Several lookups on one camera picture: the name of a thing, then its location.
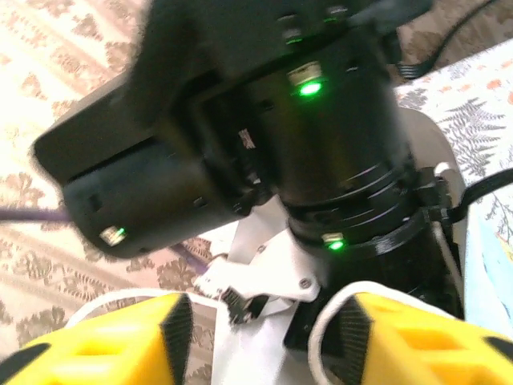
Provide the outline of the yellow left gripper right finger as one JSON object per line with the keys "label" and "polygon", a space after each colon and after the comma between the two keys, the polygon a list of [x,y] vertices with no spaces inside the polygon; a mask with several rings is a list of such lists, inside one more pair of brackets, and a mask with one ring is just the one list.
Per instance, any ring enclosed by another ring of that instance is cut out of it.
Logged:
{"label": "yellow left gripper right finger", "polygon": [[345,384],[510,384],[512,341],[376,294],[328,302]]}

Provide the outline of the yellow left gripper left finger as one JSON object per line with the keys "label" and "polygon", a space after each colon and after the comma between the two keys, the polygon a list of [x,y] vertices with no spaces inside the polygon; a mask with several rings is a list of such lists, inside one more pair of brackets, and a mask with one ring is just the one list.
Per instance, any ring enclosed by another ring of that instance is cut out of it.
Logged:
{"label": "yellow left gripper left finger", "polygon": [[167,294],[42,335],[1,362],[18,385],[182,384],[192,304]]}

